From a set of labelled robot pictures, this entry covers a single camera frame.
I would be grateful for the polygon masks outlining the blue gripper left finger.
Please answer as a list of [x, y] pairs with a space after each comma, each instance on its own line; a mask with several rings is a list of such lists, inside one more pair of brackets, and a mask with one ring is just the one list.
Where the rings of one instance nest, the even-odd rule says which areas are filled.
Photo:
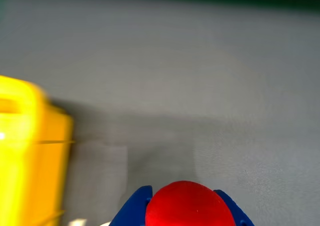
[[153, 196], [152, 186], [138, 188], [110, 222], [110, 226], [145, 226], [146, 210]]

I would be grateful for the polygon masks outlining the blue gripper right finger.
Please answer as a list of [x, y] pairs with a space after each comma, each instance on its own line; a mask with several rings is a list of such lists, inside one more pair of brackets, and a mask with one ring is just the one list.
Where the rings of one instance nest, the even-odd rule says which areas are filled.
[[254, 226], [253, 222], [250, 220], [250, 218], [244, 213], [244, 211], [233, 201], [233, 199], [227, 195], [222, 190], [214, 190], [214, 192], [225, 202], [225, 204], [228, 206], [235, 225], [236, 226]]

